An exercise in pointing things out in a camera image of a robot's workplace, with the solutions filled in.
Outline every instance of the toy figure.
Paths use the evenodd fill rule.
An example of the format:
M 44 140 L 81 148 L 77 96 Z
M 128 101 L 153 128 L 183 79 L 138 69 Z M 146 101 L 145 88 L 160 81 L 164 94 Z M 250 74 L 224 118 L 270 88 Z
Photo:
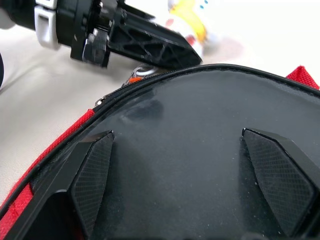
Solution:
M 157 17 L 154 22 L 180 33 L 203 58 L 205 44 L 215 44 L 215 35 L 210 15 L 214 0 L 168 0 L 169 13 Z

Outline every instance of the black foam pad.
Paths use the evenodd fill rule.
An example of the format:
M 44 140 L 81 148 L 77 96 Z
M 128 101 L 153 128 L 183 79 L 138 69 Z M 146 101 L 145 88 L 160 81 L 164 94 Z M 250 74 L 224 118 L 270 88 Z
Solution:
M 243 136 L 261 191 L 283 231 L 293 236 L 312 206 L 316 190 L 275 140 L 249 130 Z
M 106 135 L 96 141 L 71 187 L 71 196 L 86 236 L 90 236 L 105 192 L 112 141 Z

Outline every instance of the white surface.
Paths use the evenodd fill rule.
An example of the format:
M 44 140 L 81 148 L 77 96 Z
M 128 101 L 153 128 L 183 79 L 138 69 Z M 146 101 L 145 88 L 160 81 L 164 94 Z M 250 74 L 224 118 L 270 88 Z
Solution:
M 151 14 L 163 0 L 127 0 Z M 286 76 L 304 65 L 320 84 L 318 0 L 217 0 L 212 21 L 220 46 L 205 63 L 249 66 Z M 0 30 L 6 87 L 0 92 L 0 202 L 37 156 L 97 99 L 125 82 L 138 65 L 112 55 L 107 70 L 71 60 L 70 49 L 42 48 L 36 34 Z

